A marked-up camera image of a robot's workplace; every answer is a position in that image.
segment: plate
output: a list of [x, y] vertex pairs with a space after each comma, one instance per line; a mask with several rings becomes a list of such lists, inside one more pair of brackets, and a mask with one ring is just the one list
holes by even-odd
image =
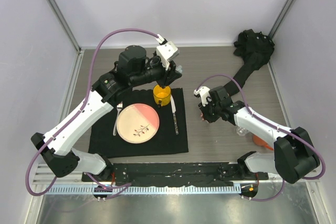
[[123, 109], [117, 119], [118, 134], [126, 142], [141, 144], [151, 139], [159, 129], [159, 115], [143, 103]]

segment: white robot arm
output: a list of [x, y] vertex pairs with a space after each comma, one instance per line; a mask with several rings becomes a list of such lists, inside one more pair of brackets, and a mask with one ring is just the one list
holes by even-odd
[[144, 48], [127, 47], [120, 53], [115, 68], [103, 74], [93, 84], [88, 100], [84, 99], [52, 130], [32, 136], [32, 142], [37, 149], [53, 138], [41, 155], [56, 177], [64, 177], [72, 171], [91, 173], [100, 180], [111, 175], [113, 167], [107, 158], [72, 147], [98, 119], [110, 112], [125, 96], [130, 95], [133, 87], [153, 81], [164, 87], [182, 76], [182, 71], [180, 68], [176, 69], [173, 61], [179, 54], [177, 47], [160, 35], [157, 40], [160, 46], [156, 48], [151, 59], [146, 56]]
[[256, 113], [251, 107], [246, 108], [243, 102], [233, 102], [222, 86], [213, 89], [200, 87], [194, 91], [194, 95], [201, 98], [202, 102], [198, 107], [208, 122], [212, 123], [222, 118], [247, 129], [273, 147], [274, 153], [249, 152], [239, 158], [242, 175], [257, 172], [274, 173], [293, 184], [320, 165], [318, 156], [311, 149], [284, 133], [290, 132], [312, 146], [311, 139], [304, 129], [299, 127], [293, 130], [279, 125]]

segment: black fabric cover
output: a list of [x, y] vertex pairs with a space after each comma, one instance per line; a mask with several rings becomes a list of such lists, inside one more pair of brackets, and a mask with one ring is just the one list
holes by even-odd
[[92, 126], [89, 153], [98, 153], [107, 158], [113, 158], [188, 152], [183, 90], [172, 89], [172, 96], [176, 106], [178, 135], [175, 134], [171, 104], [158, 108], [154, 101], [153, 90], [134, 90], [122, 101], [123, 108], [134, 103], [144, 103], [154, 108], [160, 118], [160, 126], [156, 135], [142, 144], [128, 143], [118, 133], [113, 136], [117, 116], [117, 110], [113, 109]]
[[[269, 36], [263, 35], [261, 32], [255, 33], [250, 29], [240, 33], [234, 45], [236, 47], [234, 55], [240, 56], [244, 61], [244, 65], [235, 74], [234, 79], [243, 87], [247, 78], [255, 70], [259, 70], [269, 62], [274, 52], [274, 43]], [[224, 88], [229, 96], [239, 92], [232, 81], [225, 84]]]

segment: gray floor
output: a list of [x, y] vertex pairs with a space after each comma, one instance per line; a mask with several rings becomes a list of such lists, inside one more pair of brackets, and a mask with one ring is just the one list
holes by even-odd
[[[123, 49], [101, 50], [96, 59], [93, 80], [110, 71]], [[154, 51], [147, 49], [148, 55]], [[249, 151], [266, 152], [263, 147], [256, 146], [251, 135], [240, 137], [235, 127], [228, 122], [218, 120], [208, 124], [201, 121], [197, 107], [199, 99], [193, 96], [193, 90], [206, 77], [216, 73], [226, 73], [232, 76], [242, 66], [242, 60], [233, 55], [234, 47], [183, 47], [175, 59], [177, 65], [183, 66], [183, 77], [175, 81], [172, 88], [183, 88], [189, 152], [175, 155], [139, 156], [113, 158], [113, 162], [233, 162]], [[74, 109], [84, 98], [88, 71], [93, 50], [86, 50], [80, 68], [75, 93], [71, 104]], [[206, 85], [210, 88], [224, 85], [228, 80], [217, 77]], [[141, 86], [141, 89], [152, 89], [155, 83]], [[267, 66], [255, 71], [244, 86], [249, 105], [258, 113], [271, 120], [285, 124], [280, 104]], [[233, 100], [239, 100], [237, 94]], [[75, 148], [87, 152], [89, 148], [90, 130], [75, 144]]]
[[[273, 196], [280, 186], [260, 184], [258, 198]], [[37, 223], [318, 223], [306, 183], [286, 184], [282, 194], [268, 202], [248, 201], [235, 194], [136, 195], [106, 202], [93, 199], [92, 195], [44, 196]]]

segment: utensil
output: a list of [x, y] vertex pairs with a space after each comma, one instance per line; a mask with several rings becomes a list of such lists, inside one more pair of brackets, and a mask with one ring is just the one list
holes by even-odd
[[164, 89], [156, 85], [153, 89], [154, 101], [159, 107], [166, 106], [170, 103], [171, 89], [166, 86]]
[[121, 110], [122, 110], [122, 102], [117, 105], [117, 117], [115, 118], [116, 121], [115, 121], [114, 127], [113, 127], [113, 136], [117, 135], [117, 120], [118, 120], [119, 113], [120, 113]]
[[119, 136], [126, 142], [140, 144], [150, 140], [159, 129], [159, 115], [143, 103], [132, 104], [117, 119]]
[[171, 95], [170, 97], [170, 103], [172, 104], [172, 111], [173, 111], [173, 119], [174, 119], [174, 125], [175, 125], [175, 133], [176, 135], [179, 134], [179, 128], [177, 128], [177, 121], [176, 121], [176, 107], [175, 107], [175, 101], [174, 101], [174, 98], [173, 96]]

